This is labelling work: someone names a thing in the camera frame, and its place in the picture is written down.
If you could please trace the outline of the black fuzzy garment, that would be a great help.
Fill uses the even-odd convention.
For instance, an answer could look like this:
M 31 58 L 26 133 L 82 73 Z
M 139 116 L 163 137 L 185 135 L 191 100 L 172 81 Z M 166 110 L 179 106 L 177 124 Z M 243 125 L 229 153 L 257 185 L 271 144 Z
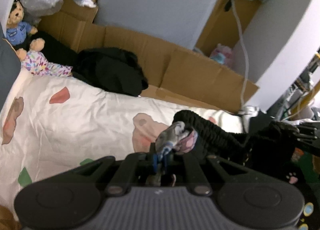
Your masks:
M 98 47 L 77 53 L 43 31 L 31 38 L 45 41 L 42 53 L 48 61 L 71 66 L 73 77 L 91 86 L 134 97 L 149 87 L 137 56 L 131 51 Z

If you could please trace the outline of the black hoodie floral lining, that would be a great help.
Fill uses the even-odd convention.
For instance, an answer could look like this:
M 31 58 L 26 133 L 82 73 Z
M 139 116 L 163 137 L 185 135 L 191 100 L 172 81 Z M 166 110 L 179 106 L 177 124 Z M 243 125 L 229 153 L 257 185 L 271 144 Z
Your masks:
M 253 169 L 265 175 L 288 181 L 291 157 L 297 138 L 318 139 L 301 134 L 297 125 L 257 116 L 249 119 L 249 132 L 226 132 L 215 123 L 190 110 L 174 115 L 170 127 L 155 142 L 158 159 L 169 152 L 193 153 L 198 159 L 208 155 Z M 319 150 L 303 150 L 319 156 Z

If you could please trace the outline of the flattened cardboard sheet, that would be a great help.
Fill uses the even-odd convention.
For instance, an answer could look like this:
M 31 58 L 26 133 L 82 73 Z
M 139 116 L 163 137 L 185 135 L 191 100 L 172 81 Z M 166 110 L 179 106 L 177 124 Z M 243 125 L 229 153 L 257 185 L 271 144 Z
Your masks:
M 256 93 L 257 86 L 208 57 L 180 45 L 119 26 L 82 20 L 84 9 L 42 17 L 39 28 L 74 51 L 117 47 L 133 52 L 153 91 L 187 97 L 232 113 Z

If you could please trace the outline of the white patterned bed sheet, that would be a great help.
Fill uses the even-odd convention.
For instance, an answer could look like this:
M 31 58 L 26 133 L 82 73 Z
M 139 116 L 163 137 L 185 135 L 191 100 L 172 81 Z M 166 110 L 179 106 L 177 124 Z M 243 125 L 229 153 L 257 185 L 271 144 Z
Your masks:
M 1 205 L 30 183 L 104 156 L 145 151 L 184 106 L 22 70 L 1 109 Z

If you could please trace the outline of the grey appliance cabinet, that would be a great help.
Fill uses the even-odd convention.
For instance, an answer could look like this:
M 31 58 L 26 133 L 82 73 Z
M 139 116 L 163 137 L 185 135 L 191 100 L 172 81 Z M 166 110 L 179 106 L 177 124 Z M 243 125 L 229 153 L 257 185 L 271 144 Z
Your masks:
M 98 0 L 94 23 L 142 32 L 193 49 L 217 0 Z

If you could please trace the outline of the pink blue bottle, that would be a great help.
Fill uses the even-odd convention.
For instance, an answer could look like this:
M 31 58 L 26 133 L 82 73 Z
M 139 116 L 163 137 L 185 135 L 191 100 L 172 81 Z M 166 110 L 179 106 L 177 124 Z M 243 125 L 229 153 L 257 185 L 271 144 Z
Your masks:
M 233 51 L 228 46 L 217 44 L 216 48 L 212 51 L 209 58 L 222 65 L 231 67 L 233 61 Z

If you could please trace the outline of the doll in colourful dress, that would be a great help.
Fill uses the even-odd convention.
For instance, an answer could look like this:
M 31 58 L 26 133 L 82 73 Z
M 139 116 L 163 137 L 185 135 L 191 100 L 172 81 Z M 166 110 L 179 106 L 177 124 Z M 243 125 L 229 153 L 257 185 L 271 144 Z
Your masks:
M 26 68 L 32 75 L 71 77 L 72 67 L 49 62 L 41 50 L 45 41 L 42 38 L 34 39 L 29 47 L 29 51 L 20 48 L 16 51 L 21 61 L 21 66 Z

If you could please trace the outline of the black paw print garment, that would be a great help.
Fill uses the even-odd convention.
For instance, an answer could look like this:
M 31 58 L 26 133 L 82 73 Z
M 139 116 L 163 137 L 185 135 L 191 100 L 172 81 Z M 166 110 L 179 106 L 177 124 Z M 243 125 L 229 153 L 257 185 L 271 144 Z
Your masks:
M 312 194 L 319 199 L 319 156 L 295 148 L 286 178 L 303 195 Z

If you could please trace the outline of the teddy bear blue shirt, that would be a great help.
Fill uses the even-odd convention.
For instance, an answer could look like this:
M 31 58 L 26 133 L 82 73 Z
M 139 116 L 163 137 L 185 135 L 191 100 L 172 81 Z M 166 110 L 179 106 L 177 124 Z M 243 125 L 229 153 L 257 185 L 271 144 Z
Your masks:
M 12 46 L 25 42 L 28 35 L 37 33 L 37 28 L 23 21 L 24 9 L 19 1 L 13 3 L 7 20 L 6 38 Z

